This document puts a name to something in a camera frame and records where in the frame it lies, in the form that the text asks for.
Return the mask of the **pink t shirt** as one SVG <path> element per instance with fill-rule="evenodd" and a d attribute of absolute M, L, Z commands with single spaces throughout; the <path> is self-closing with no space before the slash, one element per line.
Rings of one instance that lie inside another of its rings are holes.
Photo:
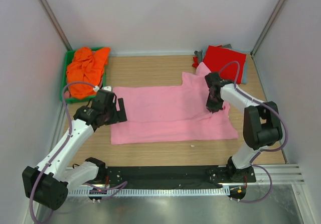
<path fill-rule="evenodd" d="M 237 139 L 227 102 L 216 113 L 206 109 L 209 72 L 201 63 L 194 74 L 182 73 L 180 86 L 115 87 L 127 121 L 111 126 L 111 144 Z"/>

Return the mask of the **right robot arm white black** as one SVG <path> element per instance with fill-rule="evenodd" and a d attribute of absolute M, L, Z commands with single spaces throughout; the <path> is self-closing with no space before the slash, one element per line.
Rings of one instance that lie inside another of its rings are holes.
<path fill-rule="evenodd" d="M 258 153 L 283 137 L 277 104 L 254 98 L 231 80 L 221 79 L 217 72 L 207 74 L 205 81 L 209 88 L 208 111 L 216 113 L 227 102 L 243 113 L 244 144 L 228 159 L 226 176 L 233 182 L 244 181 Z"/>

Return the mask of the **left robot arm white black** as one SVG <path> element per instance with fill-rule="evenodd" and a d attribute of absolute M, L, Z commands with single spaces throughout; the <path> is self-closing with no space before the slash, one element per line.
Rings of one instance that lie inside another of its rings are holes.
<path fill-rule="evenodd" d="M 67 132 L 51 152 L 36 167 L 24 169 L 23 184 L 30 202 L 58 210 L 68 192 L 90 181 L 102 183 L 107 175 L 103 161 L 90 157 L 72 170 L 67 170 L 67 166 L 98 128 L 126 120 L 123 98 L 106 89 L 98 90 L 94 99 L 78 108 L 69 119 Z"/>

